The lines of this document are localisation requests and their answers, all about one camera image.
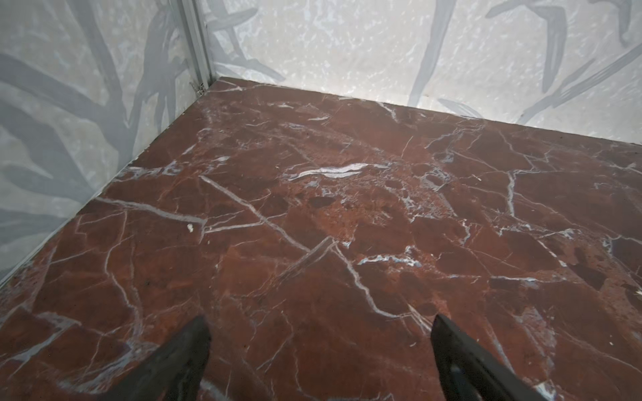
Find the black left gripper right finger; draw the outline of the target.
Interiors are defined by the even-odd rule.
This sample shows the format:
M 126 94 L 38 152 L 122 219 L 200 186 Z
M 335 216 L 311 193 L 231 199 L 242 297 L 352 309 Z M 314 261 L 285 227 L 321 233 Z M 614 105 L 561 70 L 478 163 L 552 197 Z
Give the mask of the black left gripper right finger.
M 437 314 L 431 345 L 447 400 L 542 400 L 448 317 Z

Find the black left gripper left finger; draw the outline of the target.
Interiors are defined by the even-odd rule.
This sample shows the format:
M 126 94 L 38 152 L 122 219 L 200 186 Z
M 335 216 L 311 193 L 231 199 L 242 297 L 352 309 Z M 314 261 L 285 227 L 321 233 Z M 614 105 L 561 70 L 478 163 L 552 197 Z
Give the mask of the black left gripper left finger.
M 205 317 L 194 317 L 104 392 L 102 399 L 195 400 L 207 367 L 211 341 Z

